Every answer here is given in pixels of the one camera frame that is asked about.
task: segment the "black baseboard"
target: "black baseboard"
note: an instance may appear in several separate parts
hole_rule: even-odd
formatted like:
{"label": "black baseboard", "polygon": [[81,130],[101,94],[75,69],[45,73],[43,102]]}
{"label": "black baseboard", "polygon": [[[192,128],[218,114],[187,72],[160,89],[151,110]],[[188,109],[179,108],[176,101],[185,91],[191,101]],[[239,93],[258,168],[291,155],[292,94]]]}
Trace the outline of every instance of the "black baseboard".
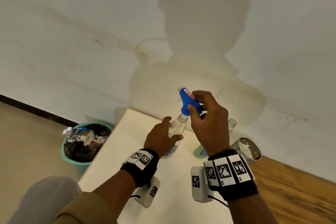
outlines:
{"label": "black baseboard", "polygon": [[67,119],[62,118],[60,116],[54,115],[50,112],[46,112],[46,111],[43,111],[43,110],[38,109],[36,107],[33,107],[31,105],[27,105],[25,103],[16,101],[16,100],[8,98],[8,97],[5,97],[1,94],[0,94],[0,102],[5,103],[7,105],[14,106],[14,107],[19,108],[23,111],[30,112],[30,113],[35,114],[37,116],[52,120],[54,122],[57,122],[59,124],[62,124],[62,125],[68,126],[68,127],[74,127],[74,126],[78,125],[78,123],[76,123],[76,122],[73,122],[71,120],[67,120]]}

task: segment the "metal cup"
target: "metal cup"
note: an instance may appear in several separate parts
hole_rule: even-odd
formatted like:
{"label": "metal cup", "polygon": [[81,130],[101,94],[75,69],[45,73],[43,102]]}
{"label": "metal cup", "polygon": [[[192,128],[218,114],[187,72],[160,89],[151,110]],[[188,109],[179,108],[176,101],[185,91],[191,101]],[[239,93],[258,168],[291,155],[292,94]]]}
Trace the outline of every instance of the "metal cup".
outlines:
{"label": "metal cup", "polygon": [[[239,147],[239,142],[249,145],[249,149],[253,158],[249,158],[248,156],[246,156],[243,150]],[[230,147],[231,149],[236,150],[238,154],[242,155],[249,165],[255,163],[261,158],[261,152],[259,150],[259,147],[251,139],[241,137],[237,141],[235,141]]]}

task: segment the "hand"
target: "hand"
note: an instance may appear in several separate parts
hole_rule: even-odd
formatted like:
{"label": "hand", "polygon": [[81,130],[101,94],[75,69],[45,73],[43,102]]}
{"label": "hand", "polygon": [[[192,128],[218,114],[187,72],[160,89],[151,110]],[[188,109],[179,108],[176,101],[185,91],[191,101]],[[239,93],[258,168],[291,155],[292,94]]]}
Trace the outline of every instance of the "hand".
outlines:
{"label": "hand", "polygon": [[196,90],[192,94],[204,104],[203,111],[208,111],[199,116],[197,109],[188,105],[191,127],[208,156],[230,149],[229,112],[216,102],[211,92]]}
{"label": "hand", "polygon": [[171,117],[164,117],[161,123],[156,124],[147,135],[143,146],[144,148],[154,150],[159,155],[159,158],[162,158],[164,154],[173,148],[177,141],[183,139],[183,135],[173,135],[169,138],[168,129],[170,120]]}

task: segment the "gray pants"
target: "gray pants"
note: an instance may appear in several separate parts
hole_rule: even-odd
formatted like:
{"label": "gray pants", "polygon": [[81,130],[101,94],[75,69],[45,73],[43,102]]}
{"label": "gray pants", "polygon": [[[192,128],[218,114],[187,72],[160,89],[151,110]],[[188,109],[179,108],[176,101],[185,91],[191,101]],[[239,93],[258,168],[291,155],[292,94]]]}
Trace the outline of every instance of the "gray pants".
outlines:
{"label": "gray pants", "polygon": [[50,176],[32,185],[22,196],[8,224],[47,224],[62,208],[82,193],[73,179]]}

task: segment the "green bottle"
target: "green bottle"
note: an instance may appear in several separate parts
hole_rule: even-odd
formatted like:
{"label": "green bottle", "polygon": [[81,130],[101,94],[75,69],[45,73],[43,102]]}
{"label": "green bottle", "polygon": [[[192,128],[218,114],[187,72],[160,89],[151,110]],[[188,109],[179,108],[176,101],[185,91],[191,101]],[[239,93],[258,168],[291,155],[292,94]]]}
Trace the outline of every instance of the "green bottle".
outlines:
{"label": "green bottle", "polygon": [[[237,125],[237,122],[234,119],[229,119],[228,123],[229,123],[229,134],[230,134],[235,128],[235,126]],[[206,158],[208,156],[207,152],[205,151],[202,145],[198,146],[194,150],[194,155],[197,158]]]}

